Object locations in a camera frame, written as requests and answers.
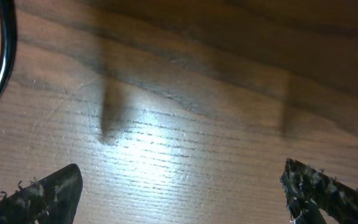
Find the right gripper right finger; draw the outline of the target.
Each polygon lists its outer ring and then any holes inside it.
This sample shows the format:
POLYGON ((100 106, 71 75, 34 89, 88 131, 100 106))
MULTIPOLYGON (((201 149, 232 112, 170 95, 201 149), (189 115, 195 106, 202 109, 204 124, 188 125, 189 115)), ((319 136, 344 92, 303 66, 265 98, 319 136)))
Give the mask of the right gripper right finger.
POLYGON ((321 210, 338 223, 358 223, 358 190, 323 171, 288 158, 280 182, 293 223, 325 223, 321 210))

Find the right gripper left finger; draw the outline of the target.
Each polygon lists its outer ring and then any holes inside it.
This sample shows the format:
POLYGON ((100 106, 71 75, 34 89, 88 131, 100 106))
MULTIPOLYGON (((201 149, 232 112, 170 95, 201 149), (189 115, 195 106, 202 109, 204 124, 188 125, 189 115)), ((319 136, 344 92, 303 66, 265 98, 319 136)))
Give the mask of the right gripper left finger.
POLYGON ((72 224, 83 190, 77 164, 69 164, 8 195, 0 192, 0 224, 72 224))

